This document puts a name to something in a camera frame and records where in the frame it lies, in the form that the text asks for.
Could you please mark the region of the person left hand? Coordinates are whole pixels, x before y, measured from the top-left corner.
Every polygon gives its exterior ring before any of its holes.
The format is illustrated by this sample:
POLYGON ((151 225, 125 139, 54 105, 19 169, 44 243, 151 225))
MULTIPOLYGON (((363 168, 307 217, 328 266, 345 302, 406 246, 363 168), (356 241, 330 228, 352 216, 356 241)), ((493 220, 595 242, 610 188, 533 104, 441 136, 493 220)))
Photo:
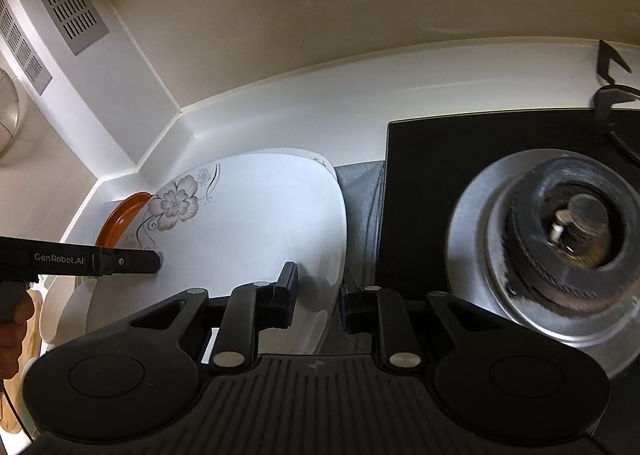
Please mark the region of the person left hand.
POLYGON ((27 322, 35 313, 34 301, 29 293, 16 306, 13 319, 0 328, 0 377, 13 378, 18 371, 22 342, 27 334, 27 322))

